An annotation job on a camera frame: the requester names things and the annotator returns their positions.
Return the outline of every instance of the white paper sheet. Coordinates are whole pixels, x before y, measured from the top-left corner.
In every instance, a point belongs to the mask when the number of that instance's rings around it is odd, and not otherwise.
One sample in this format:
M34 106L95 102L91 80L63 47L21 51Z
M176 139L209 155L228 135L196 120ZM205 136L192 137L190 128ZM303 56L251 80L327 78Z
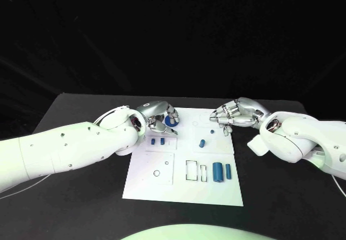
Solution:
M177 131L176 138L173 135L148 130L145 142L131 154L122 198L243 206L232 137L225 137L218 123L209 121L213 109L177 107L176 110L180 119L177 126L173 127ZM167 138L166 146L160 144L160 138ZM203 148L199 147L202 139L205 139ZM197 162L197 181L186 180L186 161ZM222 163L223 182L213 182L215 162ZM231 180L226 179L226 164L231 164ZM206 166L206 182L200 181L200 165ZM167 182L170 171L164 167L173 167L171 184ZM163 180L154 176L157 175L154 171L160 169L163 169L160 171Z

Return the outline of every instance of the blue object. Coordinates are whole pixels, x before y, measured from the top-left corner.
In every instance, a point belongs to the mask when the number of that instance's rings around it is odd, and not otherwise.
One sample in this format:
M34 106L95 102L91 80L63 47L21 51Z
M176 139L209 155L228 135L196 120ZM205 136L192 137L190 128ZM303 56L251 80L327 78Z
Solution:
M166 116L166 118L164 118L164 123L169 127L174 127L179 124L179 122L176 122L176 121L174 121L174 124L171 124L169 116Z
M200 140L200 143L199 143L199 147L203 148L203 147L205 147L205 144L206 144L206 140L202 139L202 140Z
M231 176L231 165L229 164L225 165L225 177L226 177L226 179L232 179L232 176Z
M215 162L212 164L212 178L216 183L223 182L222 163Z

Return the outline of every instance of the black table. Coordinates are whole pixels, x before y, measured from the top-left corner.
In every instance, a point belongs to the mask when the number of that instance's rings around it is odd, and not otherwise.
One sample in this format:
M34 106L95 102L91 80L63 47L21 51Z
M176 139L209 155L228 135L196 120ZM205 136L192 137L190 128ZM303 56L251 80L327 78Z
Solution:
M109 109L122 105L135 109L153 100L166 100L174 107L209 109L231 101L62 94L34 133L94 122ZM272 112L305 113L294 101L259 103ZM171 224L232 227L278 240L346 238L346 199L331 176L304 160L291 164L271 153L258 157L246 146L256 133L249 127L233 127L243 207L122 199L131 155L114 154L75 171L53 174L29 190L0 200L0 239L117 240Z

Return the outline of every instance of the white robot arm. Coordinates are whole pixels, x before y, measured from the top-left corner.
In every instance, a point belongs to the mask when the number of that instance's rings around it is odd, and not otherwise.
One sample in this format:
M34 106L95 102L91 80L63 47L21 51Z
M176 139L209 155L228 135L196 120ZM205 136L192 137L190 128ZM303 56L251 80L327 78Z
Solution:
M294 112L271 113L245 97L223 104L209 119L223 127L225 136L232 132L231 125L259 130L246 144L258 156L271 151L290 163L305 159L323 172L346 180L346 122L318 121Z
M79 169L112 153L130 154L144 141L147 127L177 134L161 123L163 113L179 122L176 109L153 101L132 110L121 106L94 123L81 122L29 136L0 141L0 192L40 176Z

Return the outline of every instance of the robotic hand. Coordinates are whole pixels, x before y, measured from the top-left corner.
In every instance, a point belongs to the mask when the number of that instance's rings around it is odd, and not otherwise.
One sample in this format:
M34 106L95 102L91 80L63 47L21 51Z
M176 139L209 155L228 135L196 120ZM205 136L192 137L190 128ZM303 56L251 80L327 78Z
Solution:
M170 124L177 124L171 105L151 101L137 110L117 107L94 123L81 122L0 141L0 192L30 179L99 162L114 152L130 154L145 139L147 129L176 135L163 124L164 112Z
M223 127L225 136L232 132L232 125L259 130L246 144L258 156L271 151L290 163L305 159L323 172L346 180L346 122L318 121L294 112L271 113L245 97L223 104L209 120Z

